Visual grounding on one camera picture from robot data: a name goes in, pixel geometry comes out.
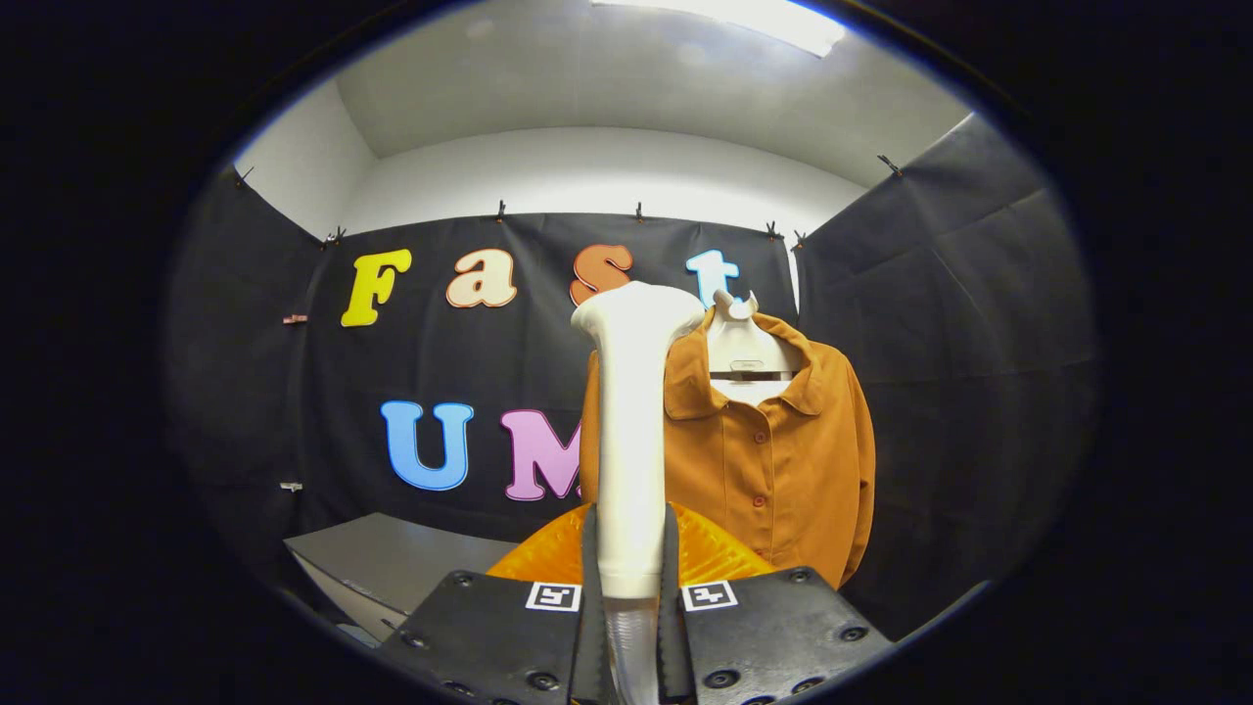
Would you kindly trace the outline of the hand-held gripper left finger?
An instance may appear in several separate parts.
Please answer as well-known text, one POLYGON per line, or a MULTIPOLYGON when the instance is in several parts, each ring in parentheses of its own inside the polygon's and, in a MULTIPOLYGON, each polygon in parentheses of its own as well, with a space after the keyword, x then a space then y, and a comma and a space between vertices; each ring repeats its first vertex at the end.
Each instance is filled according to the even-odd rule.
POLYGON ((378 646, 446 704, 605 704, 596 516, 564 513, 491 570, 452 570, 378 646))

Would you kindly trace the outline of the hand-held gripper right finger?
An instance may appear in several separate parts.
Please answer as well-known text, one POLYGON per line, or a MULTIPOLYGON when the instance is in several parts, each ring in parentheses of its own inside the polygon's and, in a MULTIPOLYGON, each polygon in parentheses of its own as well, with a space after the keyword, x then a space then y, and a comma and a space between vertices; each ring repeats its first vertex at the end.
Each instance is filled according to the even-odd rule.
POLYGON ((798 704, 893 642, 809 566, 756 565, 693 510, 667 508, 658 672, 667 704, 798 704))

